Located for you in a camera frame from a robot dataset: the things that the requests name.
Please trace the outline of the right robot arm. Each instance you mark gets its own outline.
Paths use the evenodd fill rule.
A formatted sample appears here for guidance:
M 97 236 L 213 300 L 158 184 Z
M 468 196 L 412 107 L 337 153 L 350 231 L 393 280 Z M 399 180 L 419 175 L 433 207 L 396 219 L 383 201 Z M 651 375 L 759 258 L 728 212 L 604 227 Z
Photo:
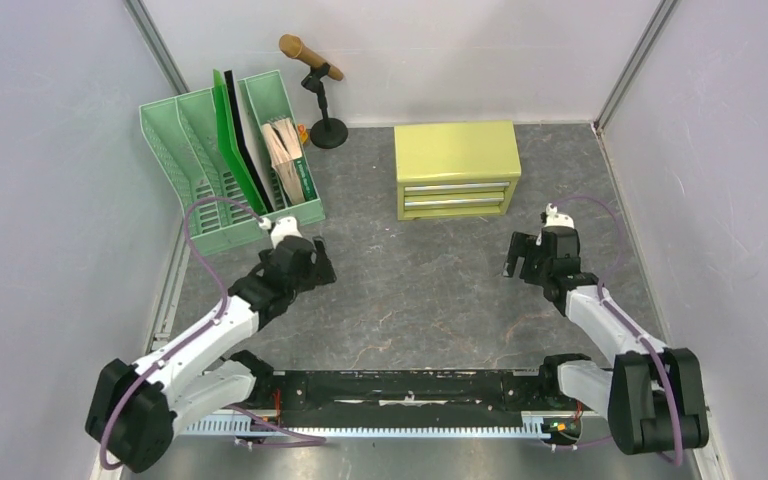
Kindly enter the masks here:
M 583 354 L 544 359 L 537 392 L 551 408 L 573 399 L 607 421 L 627 455 L 707 446 L 707 406 L 698 357 L 647 333 L 611 298 L 598 277 L 581 268 L 579 235 L 569 226 L 544 226 L 537 235 L 513 232 L 503 269 L 541 288 L 544 298 L 577 325 L 611 361 L 600 368 Z

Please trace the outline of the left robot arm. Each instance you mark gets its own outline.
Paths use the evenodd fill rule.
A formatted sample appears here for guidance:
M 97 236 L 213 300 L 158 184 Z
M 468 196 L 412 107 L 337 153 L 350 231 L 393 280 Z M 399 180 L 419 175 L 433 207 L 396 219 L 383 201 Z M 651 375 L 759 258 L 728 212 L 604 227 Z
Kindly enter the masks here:
M 288 235 L 261 251 L 258 264 L 183 334 L 132 363 L 107 363 L 85 422 L 99 444 L 101 466 L 143 472 L 204 417 L 243 401 L 266 405 L 274 381 L 256 357 L 237 355 L 216 369 L 211 364 L 283 315 L 299 294 L 335 280 L 322 237 Z

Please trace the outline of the green plastic folder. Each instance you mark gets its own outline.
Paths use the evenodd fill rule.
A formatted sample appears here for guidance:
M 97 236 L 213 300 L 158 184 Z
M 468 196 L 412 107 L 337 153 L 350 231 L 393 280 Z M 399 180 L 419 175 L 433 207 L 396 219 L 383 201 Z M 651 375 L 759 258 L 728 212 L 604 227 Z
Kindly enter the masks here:
M 248 205 L 259 215 L 266 214 L 266 204 L 257 183 L 252 179 L 237 142 L 235 124 L 232 117 L 228 84 L 219 70 L 213 70 L 213 103 L 217 123 L 218 148 L 226 164 L 244 195 Z

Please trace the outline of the yellow-green drawer chest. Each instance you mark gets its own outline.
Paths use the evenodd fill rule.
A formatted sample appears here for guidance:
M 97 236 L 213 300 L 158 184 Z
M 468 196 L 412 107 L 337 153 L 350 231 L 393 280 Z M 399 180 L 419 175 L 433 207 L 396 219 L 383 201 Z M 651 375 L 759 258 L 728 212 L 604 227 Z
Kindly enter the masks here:
M 507 213 L 522 167 L 510 120 L 394 128 L 402 221 Z

